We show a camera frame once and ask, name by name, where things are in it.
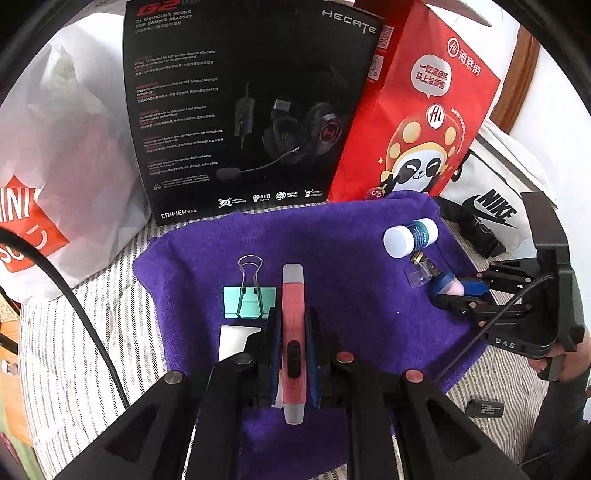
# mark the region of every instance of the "label sticker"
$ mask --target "label sticker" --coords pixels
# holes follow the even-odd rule
[[[371,66],[369,67],[368,77],[372,80],[379,79],[379,74],[382,71],[382,65],[384,64],[384,57],[381,55],[374,55]]]

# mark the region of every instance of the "finger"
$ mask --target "finger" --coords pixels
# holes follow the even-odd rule
[[[536,373],[540,373],[542,370],[545,370],[548,367],[548,360],[540,359],[540,360],[533,360],[531,358],[527,359],[528,364],[531,368],[535,370]]]

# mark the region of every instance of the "black strap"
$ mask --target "black strap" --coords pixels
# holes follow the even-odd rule
[[[460,235],[474,246],[478,254],[484,258],[490,258],[506,252],[505,246],[495,233],[462,205],[442,197],[433,197],[433,199],[439,205],[441,217],[456,223],[460,228]]]

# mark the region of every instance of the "black box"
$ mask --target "black box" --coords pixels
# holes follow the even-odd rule
[[[156,223],[324,200],[380,31],[323,0],[128,2],[125,90]]]

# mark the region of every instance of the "nike logo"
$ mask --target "nike logo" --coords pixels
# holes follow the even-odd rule
[[[476,202],[480,203],[490,213],[478,209],[476,207]],[[517,228],[506,222],[507,219],[517,213],[517,210],[515,210],[500,193],[497,193],[495,189],[491,189],[488,193],[485,193],[482,196],[474,195],[473,197],[467,198],[464,200],[464,203],[462,203],[462,208],[465,208],[471,214],[484,220],[510,226],[511,228]]]

